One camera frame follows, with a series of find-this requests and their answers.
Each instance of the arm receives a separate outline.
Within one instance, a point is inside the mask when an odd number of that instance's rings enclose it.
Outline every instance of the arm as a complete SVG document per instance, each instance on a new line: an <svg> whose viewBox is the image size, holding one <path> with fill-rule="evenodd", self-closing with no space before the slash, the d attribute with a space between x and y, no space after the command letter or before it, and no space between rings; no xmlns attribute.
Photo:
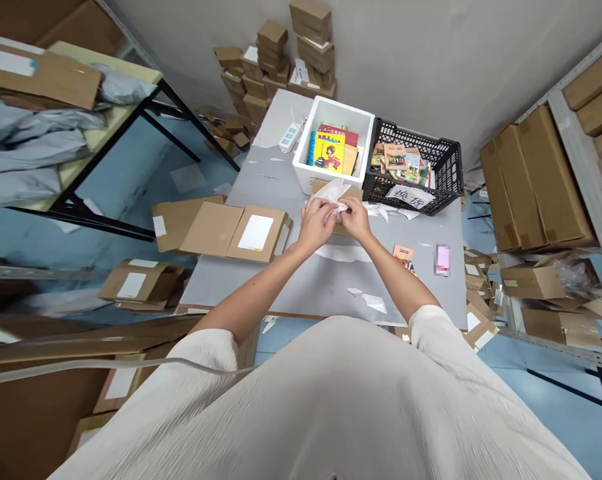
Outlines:
<svg viewBox="0 0 602 480"><path fill-rule="evenodd" d="M190 331L229 330L238 345L258 326L290 277L332 234L336 204L324 199L312 200L302 211L298 241L290 245L274 262L220 302Z"/></svg>
<svg viewBox="0 0 602 480"><path fill-rule="evenodd" d="M341 212L343 225L374 262L389 296L403 318L409 321L423 305L440 307L436 297L423 282L398 262L372 234L363 204L357 199L342 198L340 201L348 206L347 212Z"/></svg>

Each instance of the hand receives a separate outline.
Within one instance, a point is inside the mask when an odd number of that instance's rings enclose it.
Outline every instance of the hand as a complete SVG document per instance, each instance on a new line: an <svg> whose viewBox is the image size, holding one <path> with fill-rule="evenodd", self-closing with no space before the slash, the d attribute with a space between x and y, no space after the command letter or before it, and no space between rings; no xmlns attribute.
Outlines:
<svg viewBox="0 0 602 480"><path fill-rule="evenodd" d="M361 201L354 198L342 198L339 201L347 205L347 211L341 212L341 221L349 234L359 243L368 237L373 237L372 230L369 228L367 209Z"/></svg>
<svg viewBox="0 0 602 480"><path fill-rule="evenodd" d="M322 247L336 225L336 210L338 205L325 199L312 199L302 210L303 224L297 242L300 250L310 256Z"/></svg>

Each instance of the gray table surface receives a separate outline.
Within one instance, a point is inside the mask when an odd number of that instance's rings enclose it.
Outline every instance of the gray table surface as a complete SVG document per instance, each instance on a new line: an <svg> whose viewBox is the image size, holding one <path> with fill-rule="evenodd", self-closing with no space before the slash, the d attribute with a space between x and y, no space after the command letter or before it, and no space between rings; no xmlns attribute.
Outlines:
<svg viewBox="0 0 602 480"><path fill-rule="evenodd" d="M309 197L301 191L293 171L293 152L282 153L278 142L292 122L292 114L299 121L309 114L311 106L311 99L278 91L227 198L228 205L261 205L288 212L294 224L287 245L298 239L301 209ZM413 262L418 278L438 298L454 325L467 328L460 199L434 217L419 215L408 221L404 216L394 214L389 216L387 223L382 217L370 217L369 220L372 232L388 251L394 250L394 244L414 250ZM327 243L358 245L356 240L338 234L333 234ZM434 250L438 243L451 249L449 277L434 275ZM213 307L265 266L203 255L180 303ZM362 297L355 297L347 288L383 298L387 313L368 307ZM336 261L316 253L292 276L274 301L270 313L309 318L348 315L368 321L405 323L372 263Z"/></svg>

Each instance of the cable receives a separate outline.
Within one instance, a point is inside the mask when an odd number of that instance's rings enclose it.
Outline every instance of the cable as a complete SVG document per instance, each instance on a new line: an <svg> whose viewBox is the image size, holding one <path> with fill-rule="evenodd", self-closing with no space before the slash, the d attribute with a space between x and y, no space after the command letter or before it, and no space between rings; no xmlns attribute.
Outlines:
<svg viewBox="0 0 602 480"><path fill-rule="evenodd" d="M256 367L250 367L241 370L235 371L223 371L216 370L210 367L206 367L204 365L200 365L196 362L192 362L191 360L186 360L184 358L165 358L158 360L137 360L137 361L125 361L125 360L70 360L66 362L52 363L50 365L40 365L38 367L30 367L20 370L12 370L8 372L0 373L0 383L20 380L25 378L36 377L37 375L43 375L45 373L55 373L65 370L73 370L79 368L102 368L102 369L112 369L112 368L142 368L142 367L156 367L158 365L163 365L166 363L180 363L182 365L187 365L188 367L195 368L196 370L201 370L207 373L212 373L214 375L240 375L241 373L246 373L254 370Z"/></svg>

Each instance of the yellow book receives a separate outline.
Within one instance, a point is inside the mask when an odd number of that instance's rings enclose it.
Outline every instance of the yellow book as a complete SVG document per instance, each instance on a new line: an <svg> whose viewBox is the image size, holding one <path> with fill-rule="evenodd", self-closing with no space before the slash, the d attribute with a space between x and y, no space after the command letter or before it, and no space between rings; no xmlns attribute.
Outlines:
<svg viewBox="0 0 602 480"><path fill-rule="evenodd" d="M345 136L337 133L312 132L309 158L311 167L343 173Z"/></svg>

